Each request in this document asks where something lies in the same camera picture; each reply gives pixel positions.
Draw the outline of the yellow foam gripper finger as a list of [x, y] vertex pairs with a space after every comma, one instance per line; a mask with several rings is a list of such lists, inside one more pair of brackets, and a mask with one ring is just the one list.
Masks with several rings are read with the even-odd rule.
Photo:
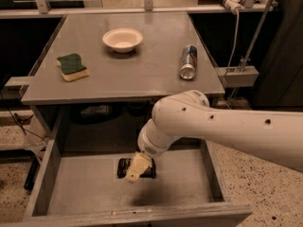
[[137, 152], [127, 169], [126, 179], [134, 183], [149, 167], [152, 167], [152, 158], [146, 154]]

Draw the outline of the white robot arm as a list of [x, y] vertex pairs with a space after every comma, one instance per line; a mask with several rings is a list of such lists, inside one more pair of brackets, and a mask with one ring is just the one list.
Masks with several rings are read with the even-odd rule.
[[200, 91], [159, 99], [139, 133], [126, 178], [135, 182], [177, 140], [199, 138], [303, 171], [303, 113], [216, 109]]

